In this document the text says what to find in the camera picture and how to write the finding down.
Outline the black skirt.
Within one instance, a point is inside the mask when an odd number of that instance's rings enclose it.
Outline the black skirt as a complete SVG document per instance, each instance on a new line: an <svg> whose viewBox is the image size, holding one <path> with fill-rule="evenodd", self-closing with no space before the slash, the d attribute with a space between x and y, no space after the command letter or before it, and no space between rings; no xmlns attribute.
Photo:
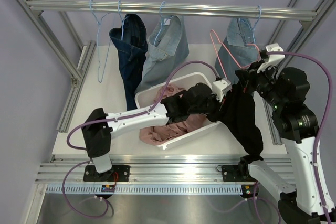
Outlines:
<svg viewBox="0 0 336 224"><path fill-rule="evenodd" d="M264 145L261 131L256 126L254 98L244 92L240 84L232 86L224 103L218 104L207 118L224 123L248 155L260 157Z"/></svg>

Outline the pink skirt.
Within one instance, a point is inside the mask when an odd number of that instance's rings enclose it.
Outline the pink skirt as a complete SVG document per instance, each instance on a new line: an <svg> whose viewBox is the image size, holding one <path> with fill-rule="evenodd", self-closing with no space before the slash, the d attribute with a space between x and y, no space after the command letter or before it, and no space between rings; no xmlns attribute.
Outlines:
<svg viewBox="0 0 336 224"><path fill-rule="evenodd" d="M146 144L157 146L184 134L201 128L206 120L205 115L192 114L186 121L164 126L152 126L140 129L139 139Z"/></svg>

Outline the light blue denim skirt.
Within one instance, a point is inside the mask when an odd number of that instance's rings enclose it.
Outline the light blue denim skirt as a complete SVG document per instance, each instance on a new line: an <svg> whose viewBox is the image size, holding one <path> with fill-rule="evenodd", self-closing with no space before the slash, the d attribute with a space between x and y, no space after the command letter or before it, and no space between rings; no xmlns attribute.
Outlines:
<svg viewBox="0 0 336 224"><path fill-rule="evenodd" d="M165 82L172 71L189 55L183 16L174 15L167 20L154 46L154 39L159 29L160 22L147 38L147 57L143 66L142 80L136 92Z"/></svg>

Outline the blue hanger of light denim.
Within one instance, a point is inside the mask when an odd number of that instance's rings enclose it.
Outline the blue hanger of light denim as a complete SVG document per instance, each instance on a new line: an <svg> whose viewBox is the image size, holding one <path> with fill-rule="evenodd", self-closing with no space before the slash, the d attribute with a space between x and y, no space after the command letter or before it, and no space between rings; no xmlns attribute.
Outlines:
<svg viewBox="0 0 336 224"><path fill-rule="evenodd" d="M164 6L165 4L166 4L166 1L163 1L163 2L160 4L160 7L159 7L160 29L159 29L159 31L157 32L157 35L156 35L156 37L155 37L155 39L154 39L154 43L153 43L154 46L156 46L156 42L157 42L158 37L159 37L159 35L160 35L161 31L162 31L163 26L165 25L165 23L167 22L167 20L171 19L171 17L162 15L162 8L163 8L163 6Z"/></svg>

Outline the light blue wire hanger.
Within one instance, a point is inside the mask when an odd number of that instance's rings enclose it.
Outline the light blue wire hanger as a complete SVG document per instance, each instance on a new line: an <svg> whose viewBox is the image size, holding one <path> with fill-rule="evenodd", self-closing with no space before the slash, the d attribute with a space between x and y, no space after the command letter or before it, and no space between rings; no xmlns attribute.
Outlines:
<svg viewBox="0 0 336 224"><path fill-rule="evenodd" d="M105 25L104 20L106 19L106 17L110 17L111 13L107 12L98 16L93 6L94 3L95 3L94 0L89 0L89 9L97 25L97 33L96 33L97 61L98 61L97 81L99 83L102 83L105 76L111 42L108 42L106 53L103 53L100 47L103 46L103 28Z"/></svg>

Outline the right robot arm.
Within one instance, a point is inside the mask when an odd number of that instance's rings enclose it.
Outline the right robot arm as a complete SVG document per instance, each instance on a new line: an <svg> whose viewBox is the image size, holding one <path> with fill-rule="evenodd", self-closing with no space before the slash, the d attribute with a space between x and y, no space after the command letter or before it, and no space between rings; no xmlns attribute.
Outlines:
<svg viewBox="0 0 336 224"><path fill-rule="evenodd" d="M254 64L237 70L236 76L244 90L257 92L273 109L272 121L290 157L295 185L285 182L260 158L238 167L244 180L252 178L274 197L285 223L335 222L335 204L320 165L319 138L322 124L305 105L310 89L304 71L284 68L277 78L275 68Z"/></svg>

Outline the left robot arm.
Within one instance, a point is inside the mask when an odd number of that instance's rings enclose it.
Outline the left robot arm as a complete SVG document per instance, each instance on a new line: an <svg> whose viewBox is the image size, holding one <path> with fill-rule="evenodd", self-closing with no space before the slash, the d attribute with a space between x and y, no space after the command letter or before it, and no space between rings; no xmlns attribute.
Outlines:
<svg viewBox="0 0 336 224"><path fill-rule="evenodd" d="M190 115L214 115L231 88L231 83L222 79L213 82L211 87L197 83L151 106L119 115L108 115L102 108L95 109L81 126L90 158L84 181L128 181L129 167L112 165L109 152L113 138L145 127L185 122Z"/></svg>

